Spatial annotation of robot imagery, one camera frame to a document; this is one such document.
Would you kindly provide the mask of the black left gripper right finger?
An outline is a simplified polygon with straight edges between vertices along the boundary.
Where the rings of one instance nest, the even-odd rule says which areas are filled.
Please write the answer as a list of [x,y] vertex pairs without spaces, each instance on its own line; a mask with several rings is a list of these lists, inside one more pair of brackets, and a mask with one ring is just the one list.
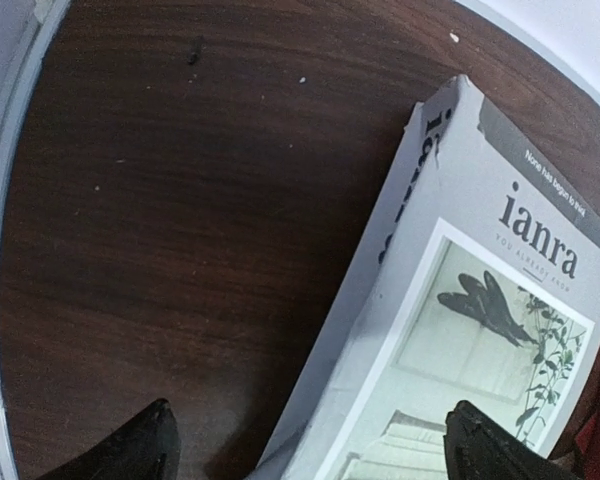
[[451,480],[568,480],[577,476],[534,453],[462,400],[447,414],[443,436]]

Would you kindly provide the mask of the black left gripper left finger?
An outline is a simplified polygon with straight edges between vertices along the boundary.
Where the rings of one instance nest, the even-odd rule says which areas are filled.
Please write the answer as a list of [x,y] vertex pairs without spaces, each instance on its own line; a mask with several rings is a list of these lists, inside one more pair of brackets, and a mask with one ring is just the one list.
[[181,441],[170,403],[160,398],[88,451],[43,479],[175,479]]

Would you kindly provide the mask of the black white magazine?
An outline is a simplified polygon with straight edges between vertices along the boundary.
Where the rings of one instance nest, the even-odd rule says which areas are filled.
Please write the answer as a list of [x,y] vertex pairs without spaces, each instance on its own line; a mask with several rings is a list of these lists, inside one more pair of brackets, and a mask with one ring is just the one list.
[[600,216],[471,80],[416,104],[255,479],[449,479],[472,403],[547,459],[600,347]]

